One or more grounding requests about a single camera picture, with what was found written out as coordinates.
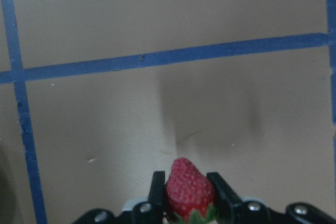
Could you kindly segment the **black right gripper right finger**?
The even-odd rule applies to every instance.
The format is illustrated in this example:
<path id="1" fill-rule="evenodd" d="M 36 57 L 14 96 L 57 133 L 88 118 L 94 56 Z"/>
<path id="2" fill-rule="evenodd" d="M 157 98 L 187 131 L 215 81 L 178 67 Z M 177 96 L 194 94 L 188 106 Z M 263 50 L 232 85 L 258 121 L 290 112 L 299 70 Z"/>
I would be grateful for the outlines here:
<path id="1" fill-rule="evenodd" d="M 243 201 L 218 172 L 207 173 L 215 189 L 217 223 L 242 223 Z"/>

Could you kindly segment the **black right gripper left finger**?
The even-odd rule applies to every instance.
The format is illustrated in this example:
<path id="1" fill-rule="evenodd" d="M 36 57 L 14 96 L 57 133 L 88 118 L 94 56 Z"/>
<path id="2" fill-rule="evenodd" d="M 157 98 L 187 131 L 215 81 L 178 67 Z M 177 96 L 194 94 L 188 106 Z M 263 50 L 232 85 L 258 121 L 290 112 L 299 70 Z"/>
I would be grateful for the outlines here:
<path id="1" fill-rule="evenodd" d="M 152 223 L 162 223 L 165 206 L 165 171 L 153 173 L 148 203 L 151 205 Z"/>

